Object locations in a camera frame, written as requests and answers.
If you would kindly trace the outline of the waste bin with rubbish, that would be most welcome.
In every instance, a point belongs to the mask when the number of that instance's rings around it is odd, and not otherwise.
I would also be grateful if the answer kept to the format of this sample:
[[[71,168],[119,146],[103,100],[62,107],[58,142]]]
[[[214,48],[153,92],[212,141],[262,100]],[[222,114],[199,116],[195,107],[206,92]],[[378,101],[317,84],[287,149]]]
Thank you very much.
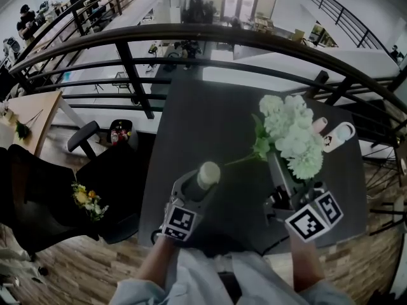
[[[127,119],[116,119],[111,123],[107,141],[112,145],[128,142],[132,135],[133,124]]]

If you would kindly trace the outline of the green artificial plant stem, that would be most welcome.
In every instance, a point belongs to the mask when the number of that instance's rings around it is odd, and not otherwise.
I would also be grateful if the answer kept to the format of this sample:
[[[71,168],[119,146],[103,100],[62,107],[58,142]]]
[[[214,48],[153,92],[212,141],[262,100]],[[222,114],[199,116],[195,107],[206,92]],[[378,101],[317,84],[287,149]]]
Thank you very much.
[[[25,140],[31,134],[31,126],[38,119],[42,112],[43,110],[40,110],[35,116],[33,116],[25,123],[20,122],[19,120],[15,121],[15,133],[20,140]]]

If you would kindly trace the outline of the person's right forearm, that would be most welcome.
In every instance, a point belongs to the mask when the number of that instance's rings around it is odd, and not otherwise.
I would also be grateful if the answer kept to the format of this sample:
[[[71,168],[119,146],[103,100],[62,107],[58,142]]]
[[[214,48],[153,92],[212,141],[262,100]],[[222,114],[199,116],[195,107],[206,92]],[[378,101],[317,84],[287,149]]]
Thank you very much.
[[[302,292],[325,279],[325,274],[314,241],[304,242],[295,232],[290,229],[288,231],[294,290]]]

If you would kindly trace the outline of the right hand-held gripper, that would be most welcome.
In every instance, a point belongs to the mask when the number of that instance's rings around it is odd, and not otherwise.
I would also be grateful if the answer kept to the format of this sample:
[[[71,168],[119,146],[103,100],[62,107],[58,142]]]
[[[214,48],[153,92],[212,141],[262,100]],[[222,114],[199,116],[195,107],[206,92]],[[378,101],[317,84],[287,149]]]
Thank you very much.
[[[327,185],[297,180],[276,152],[267,154],[274,186],[263,204],[268,222],[284,223],[304,242],[329,232],[343,218],[343,211]]]

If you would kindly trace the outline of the black office chair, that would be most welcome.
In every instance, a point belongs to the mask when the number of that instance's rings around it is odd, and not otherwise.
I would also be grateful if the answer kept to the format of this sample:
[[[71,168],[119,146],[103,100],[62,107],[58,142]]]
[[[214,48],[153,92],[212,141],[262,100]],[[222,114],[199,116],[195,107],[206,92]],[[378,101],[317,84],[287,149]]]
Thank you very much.
[[[154,142],[154,134],[135,132],[128,142],[94,156],[77,172],[16,144],[0,147],[0,224],[9,227],[30,254],[75,236],[110,245],[130,238],[139,229]],[[109,205],[100,221],[92,222],[75,204],[73,182],[94,190]]]

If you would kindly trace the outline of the crumpled white plastic wrap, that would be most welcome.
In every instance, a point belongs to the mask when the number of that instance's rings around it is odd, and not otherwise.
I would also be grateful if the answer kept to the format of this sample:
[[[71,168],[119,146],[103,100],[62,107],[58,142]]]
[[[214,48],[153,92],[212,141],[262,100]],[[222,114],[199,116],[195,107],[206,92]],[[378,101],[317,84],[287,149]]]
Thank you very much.
[[[19,278],[27,275],[29,278],[38,278],[38,269],[33,260],[33,256],[25,250],[0,248],[0,276]]]

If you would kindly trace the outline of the wooden desk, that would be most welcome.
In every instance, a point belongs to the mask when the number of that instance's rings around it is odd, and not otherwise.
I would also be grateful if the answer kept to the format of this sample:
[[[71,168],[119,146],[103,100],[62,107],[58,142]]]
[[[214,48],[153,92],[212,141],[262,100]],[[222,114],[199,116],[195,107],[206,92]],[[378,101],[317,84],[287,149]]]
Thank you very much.
[[[8,107],[12,117],[10,120],[4,116],[0,117],[0,147],[7,149],[10,145],[17,144],[31,154],[39,156],[59,108],[61,96],[60,91],[53,91],[9,100]],[[27,138],[18,138],[17,121],[30,128],[31,132]]]

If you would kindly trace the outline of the black curved railing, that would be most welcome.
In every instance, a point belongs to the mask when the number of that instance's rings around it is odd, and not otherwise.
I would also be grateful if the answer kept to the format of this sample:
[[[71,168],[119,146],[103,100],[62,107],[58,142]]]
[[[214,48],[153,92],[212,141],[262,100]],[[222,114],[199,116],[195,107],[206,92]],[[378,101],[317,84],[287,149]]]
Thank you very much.
[[[61,44],[56,48],[46,50],[38,53],[36,56],[27,60],[23,60],[15,64],[10,69],[10,74],[18,76],[21,72],[37,63],[48,60],[60,55],[65,55],[74,51],[87,50],[98,46],[105,46],[118,43],[129,43],[134,41],[147,41],[153,38],[163,40],[183,40],[188,39],[192,41],[211,41],[217,43],[228,43],[240,46],[248,46],[251,48],[258,48],[260,50],[267,50],[270,52],[279,53],[288,57],[293,57],[298,60],[306,61],[314,65],[321,66],[330,71],[336,72],[344,76],[345,79],[350,80],[351,83],[360,84],[366,92],[373,92],[381,96],[384,100],[397,107],[401,112],[407,114],[407,105],[404,104],[399,98],[391,93],[386,87],[380,85],[376,80],[358,71],[356,68],[329,56],[323,52],[315,49],[294,43],[287,39],[278,36],[269,36],[258,32],[250,32],[247,30],[237,30],[231,27],[221,27],[216,25],[202,25],[202,24],[155,24],[145,26],[123,27],[119,29],[108,30],[92,34],[89,36],[82,36],[66,43]],[[81,64],[77,66],[70,66],[58,71],[47,72],[48,76],[60,73],[63,74],[69,71],[91,69],[96,67],[106,67],[111,65],[129,65],[129,64],[191,64],[198,66],[209,66],[224,69],[232,69],[236,71],[251,72],[261,74],[274,78],[284,79],[296,83],[300,83],[301,88],[294,89],[296,93],[307,93],[310,98],[317,95],[325,95],[332,97],[335,100],[339,98],[346,98],[356,103],[363,103],[364,100],[351,94],[353,85],[346,84],[345,81],[328,85],[320,83],[316,80],[310,80],[291,73],[277,71],[274,69],[267,69],[247,64],[239,64],[233,62],[224,62],[217,60],[206,59],[187,59],[187,58],[131,58],[127,61],[109,60],[94,62],[91,64]]]

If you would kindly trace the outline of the white flowers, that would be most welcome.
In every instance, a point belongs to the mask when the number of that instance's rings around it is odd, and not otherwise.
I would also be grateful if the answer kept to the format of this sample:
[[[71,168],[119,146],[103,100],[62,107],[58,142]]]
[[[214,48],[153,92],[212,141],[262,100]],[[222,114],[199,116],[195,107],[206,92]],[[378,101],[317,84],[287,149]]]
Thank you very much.
[[[294,179],[314,178],[323,164],[323,138],[314,131],[314,112],[303,97],[265,95],[259,101],[259,111],[264,119],[252,115],[256,134],[252,152],[229,165],[252,159],[266,161],[268,153],[275,153]]]

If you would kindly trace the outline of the black straight railing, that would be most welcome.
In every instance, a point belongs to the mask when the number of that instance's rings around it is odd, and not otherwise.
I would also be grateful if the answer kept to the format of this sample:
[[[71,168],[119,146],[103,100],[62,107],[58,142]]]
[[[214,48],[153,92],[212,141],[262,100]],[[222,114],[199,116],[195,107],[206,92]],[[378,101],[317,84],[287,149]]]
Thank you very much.
[[[353,13],[336,0],[311,0],[331,18],[357,48],[386,50],[382,42]]]
[[[62,5],[60,15],[47,20],[33,42],[21,52],[16,64],[70,39],[93,34],[104,22],[111,22],[136,0],[78,0]]]

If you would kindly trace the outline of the dark table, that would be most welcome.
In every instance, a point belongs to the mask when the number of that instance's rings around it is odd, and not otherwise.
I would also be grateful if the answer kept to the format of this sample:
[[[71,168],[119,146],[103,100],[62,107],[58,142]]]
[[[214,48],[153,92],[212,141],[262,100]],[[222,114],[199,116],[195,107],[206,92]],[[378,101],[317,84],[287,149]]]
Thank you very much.
[[[248,86],[172,80],[149,163],[138,232],[140,245],[151,246],[151,233],[163,222],[176,179],[206,161],[222,165],[251,153],[256,140],[251,114],[262,118],[258,104],[268,94],[285,95]],[[339,107],[307,99],[306,103],[314,118],[328,120],[324,134],[342,122],[353,123],[352,115]],[[316,239],[317,246],[364,235],[368,207],[357,136],[324,156],[317,179],[326,183],[344,214],[330,232]],[[225,234],[246,248],[263,252],[287,233],[281,222],[266,223],[263,203],[272,190],[270,170],[264,161],[227,166],[189,245],[197,247],[199,238]]]

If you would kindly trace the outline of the yellow flower bouquet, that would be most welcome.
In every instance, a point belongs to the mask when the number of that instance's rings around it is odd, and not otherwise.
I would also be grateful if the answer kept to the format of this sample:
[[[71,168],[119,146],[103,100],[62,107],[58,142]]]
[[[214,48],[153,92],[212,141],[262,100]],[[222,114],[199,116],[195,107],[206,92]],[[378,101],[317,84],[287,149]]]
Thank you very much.
[[[88,190],[82,184],[73,182],[71,187],[75,204],[85,210],[92,222],[100,221],[108,211],[109,205],[103,203],[94,190]]]

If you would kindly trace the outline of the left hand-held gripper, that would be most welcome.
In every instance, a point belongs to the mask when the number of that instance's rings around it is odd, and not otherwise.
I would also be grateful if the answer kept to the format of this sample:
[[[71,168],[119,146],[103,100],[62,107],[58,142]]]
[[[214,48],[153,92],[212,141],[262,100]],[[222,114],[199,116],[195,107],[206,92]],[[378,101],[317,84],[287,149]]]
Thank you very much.
[[[173,196],[166,204],[163,224],[160,226],[161,235],[187,241],[202,221],[219,182],[205,183],[197,176],[198,170],[192,170],[174,182]]]

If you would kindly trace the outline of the white vase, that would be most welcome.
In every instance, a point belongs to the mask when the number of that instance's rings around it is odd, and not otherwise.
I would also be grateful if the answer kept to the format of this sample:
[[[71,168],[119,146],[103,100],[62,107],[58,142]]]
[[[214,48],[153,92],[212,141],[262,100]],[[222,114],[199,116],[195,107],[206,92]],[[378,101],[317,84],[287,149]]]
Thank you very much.
[[[198,186],[207,191],[214,184],[217,184],[221,178],[220,167],[211,161],[205,162],[198,170],[197,184]]]

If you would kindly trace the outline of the person's left forearm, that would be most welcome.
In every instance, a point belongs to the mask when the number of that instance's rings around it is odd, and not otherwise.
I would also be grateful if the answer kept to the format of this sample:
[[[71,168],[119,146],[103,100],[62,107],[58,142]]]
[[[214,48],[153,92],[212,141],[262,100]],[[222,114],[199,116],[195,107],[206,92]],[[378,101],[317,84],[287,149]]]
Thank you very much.
[[[160,287],[164,287],[167,270],[176,250],[173,239],[167,236],[159,236],[139,268],[136,278],[151,281]]]

